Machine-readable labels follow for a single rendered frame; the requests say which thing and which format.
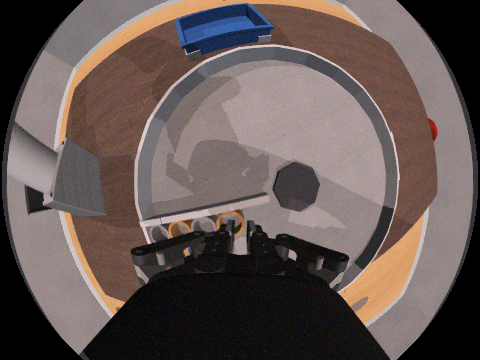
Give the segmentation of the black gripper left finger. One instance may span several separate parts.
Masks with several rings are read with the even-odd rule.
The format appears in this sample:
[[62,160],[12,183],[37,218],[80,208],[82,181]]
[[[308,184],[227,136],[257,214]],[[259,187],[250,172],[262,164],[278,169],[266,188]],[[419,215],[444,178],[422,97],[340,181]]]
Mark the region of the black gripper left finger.
[[[234,237],[235,220],[228,220],[227,224],[220,225],[219,230],[215,231],[213,236],[205,237],[204,232],[193,231],[135,247],[131,250],[131,256],[139,282],[143,286],[156,273],[196,258],[195,273],[224,273],[226,255],[227,253],[233,254]],[[192,254],[184,257],[184,250],[190,246]]]

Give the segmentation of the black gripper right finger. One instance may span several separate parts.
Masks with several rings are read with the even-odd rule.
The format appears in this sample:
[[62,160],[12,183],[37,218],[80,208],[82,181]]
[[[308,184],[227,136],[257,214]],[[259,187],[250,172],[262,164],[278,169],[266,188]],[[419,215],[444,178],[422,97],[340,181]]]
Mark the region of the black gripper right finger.
[[[286,262],[324,279],[331,289],[338,290],[349,261],[348,255],[289,234],[268,238],[262,231],[254,220],[247,220],[247,254],[254,254],[255,273],[284,276]],[[297,254],[296,261],[288,257],[289,249]]]

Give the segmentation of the grey round turntable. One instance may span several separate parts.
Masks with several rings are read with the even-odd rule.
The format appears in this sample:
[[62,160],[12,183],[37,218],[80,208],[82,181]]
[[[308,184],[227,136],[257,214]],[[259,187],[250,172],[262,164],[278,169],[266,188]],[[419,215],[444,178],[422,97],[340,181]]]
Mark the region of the grey round turntable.
[[348,255],[340,293],[390,230],[393,140],[340,66],[288,46],[238,47],[183,75],[147,120],[134,168],[139,223],[151,244],[154,225],[240,209],[233,254],[247,254],[254,220],[268,238],[286,233]]

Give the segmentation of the blue crate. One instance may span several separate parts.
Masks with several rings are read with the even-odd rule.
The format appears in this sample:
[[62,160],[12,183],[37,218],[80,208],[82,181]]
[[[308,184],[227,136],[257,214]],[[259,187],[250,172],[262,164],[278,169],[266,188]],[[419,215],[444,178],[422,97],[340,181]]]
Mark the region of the blue crate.
[[270,42],[270,31],[274,29],[249,3],[199,11],[176,19],[175,22],[181,47],[185,49],[189,61],[228,47]]

